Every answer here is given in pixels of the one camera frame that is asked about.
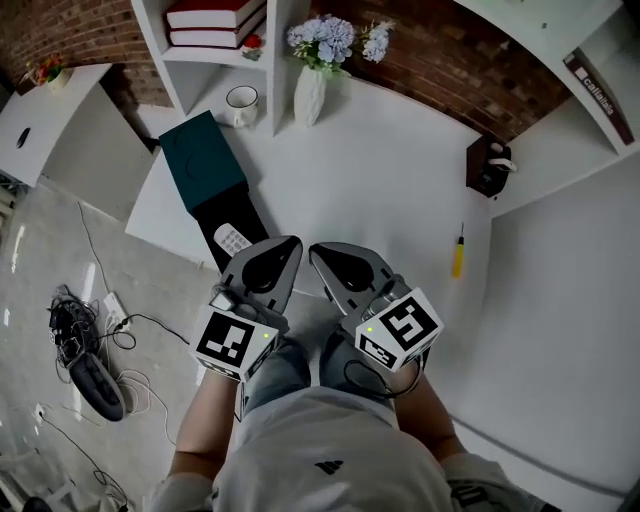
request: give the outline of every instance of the brick wall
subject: brick wall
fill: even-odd
[[[454,0],[313,0],[312,6],[363,25],[395,21],[382,63],[351,59],[345,69],[502,142],[570,97],[539,60]]]
[[[58,51],[71,66],[114,63],[102,84],[123,109],[171,106],[130,0],[0,0],[0,70],[10,82]]]

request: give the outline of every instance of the red strawberry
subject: red strawberry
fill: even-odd
[[[251,34],[244,41],[247,48],[260,48],[262,46],[262,38],[258,34]]]

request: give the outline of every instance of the teal box lid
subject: teal box lid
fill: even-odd
[[[247,179],[211,112],[160,135],[160,145],[189,213]]]

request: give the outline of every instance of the white vase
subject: white vase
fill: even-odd
[[[47,82],[51,94],[58,94],[63,89],[63,87],[67,85],[67,82],[70,78],[71,72],[68,69],[63,69],[62,71],[60,71],[57,77],[51,80],[51,82]]]
[[[327,75],[309,66],[302,68],[298,77],[298,85],[293,95],[293,112],[296,123],[305,128],[313,126],[324,105],[324,94],[327,89]]]

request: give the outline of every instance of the book spine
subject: book spine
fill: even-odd
[[[589,91],[593,99],[598,102],[616,132],[620,135],[622,142],[627,146],[632,144],[634,142],[633,133],[620,105],[587,56],[582,51],[575,50],[564,59],[564,65],[574,74],[582,86]]]

